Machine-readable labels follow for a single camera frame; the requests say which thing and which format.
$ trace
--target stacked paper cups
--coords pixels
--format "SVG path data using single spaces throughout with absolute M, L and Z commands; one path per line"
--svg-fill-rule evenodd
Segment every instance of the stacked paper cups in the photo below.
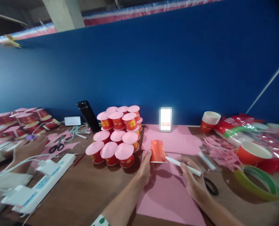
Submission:
M 206 111 L 203 114 L 202 122 L 200 126 L 200 130 L 203 133 L 210 133 L 211 130 L 218 124 L 221 115 L 213 112 L 213 111 Z

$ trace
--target green polka dot sleeve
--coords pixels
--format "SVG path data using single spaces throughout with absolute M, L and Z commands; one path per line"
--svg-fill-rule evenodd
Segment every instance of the green polka dot sleeve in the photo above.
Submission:
M 99 215 L 98 218 L 92 223 L 92 226 L 110 226 L 110 224 L 102 215 Z

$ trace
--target concrete pillar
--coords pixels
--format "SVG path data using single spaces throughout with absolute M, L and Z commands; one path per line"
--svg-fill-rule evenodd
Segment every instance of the concrete pillar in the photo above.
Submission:
M 77 0 L 43 0 L 57 32 L 85 27 Z

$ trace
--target smartphone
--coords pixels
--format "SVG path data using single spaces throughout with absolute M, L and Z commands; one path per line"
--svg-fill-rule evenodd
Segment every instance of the smartphone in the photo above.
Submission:
M 172 110 L 173 108 L 159 108 L 159 131 L 172 132 Z

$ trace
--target black thermos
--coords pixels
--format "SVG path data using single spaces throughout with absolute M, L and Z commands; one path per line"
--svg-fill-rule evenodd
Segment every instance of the black thermos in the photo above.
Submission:
M 98 132 L 101 128 L 99 126 L 98 120 L 95 117 L 95 114 L 92 111 L 92 108 L 89 105 L 89 102 L 87 100 L 82 100 L 77 103 L 77 106 L 88 123 L 91 131 Z

